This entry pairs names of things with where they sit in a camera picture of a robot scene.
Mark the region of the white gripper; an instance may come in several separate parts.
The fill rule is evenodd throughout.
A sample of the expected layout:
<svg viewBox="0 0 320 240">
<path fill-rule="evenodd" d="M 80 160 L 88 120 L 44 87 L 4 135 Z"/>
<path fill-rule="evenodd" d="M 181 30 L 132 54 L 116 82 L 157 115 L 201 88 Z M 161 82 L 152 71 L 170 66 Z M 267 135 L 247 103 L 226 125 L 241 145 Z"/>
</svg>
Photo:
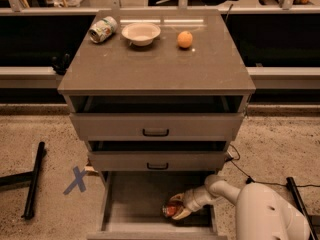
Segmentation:
<svg viewBox="0 0 320 240">
<path fill-rule="evenodd" d="M 178 193 L 169 199 L 170 202 L 182 202 L 184 207 L 176 209 L 173 220 L 182 220 L 188 217 L 191 212 L 197 212 L 205 205 L 213 202 L 213 196 L 208 192 L 205 186 L 187 190 L 184 194 Z"/>
</svg>

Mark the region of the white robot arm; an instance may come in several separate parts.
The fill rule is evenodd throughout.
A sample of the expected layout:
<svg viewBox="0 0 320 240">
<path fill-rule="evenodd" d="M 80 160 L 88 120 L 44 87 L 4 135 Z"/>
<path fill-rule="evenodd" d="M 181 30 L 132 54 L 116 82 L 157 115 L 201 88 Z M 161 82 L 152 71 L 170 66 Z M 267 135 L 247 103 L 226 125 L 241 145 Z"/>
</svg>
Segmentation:
<svg viewBox="0 0 320 240">
<path fill-rule="evenodd" d="M 173 220 L 182 220 L 223 197 L 236 208 L 237 240 L 308 240 L 306 217 L 276 191 L 260 183 L 242 189 L 217 175 L 206 177 L 200 187 L 172 196 L 162 208 Z"/>
</svg>

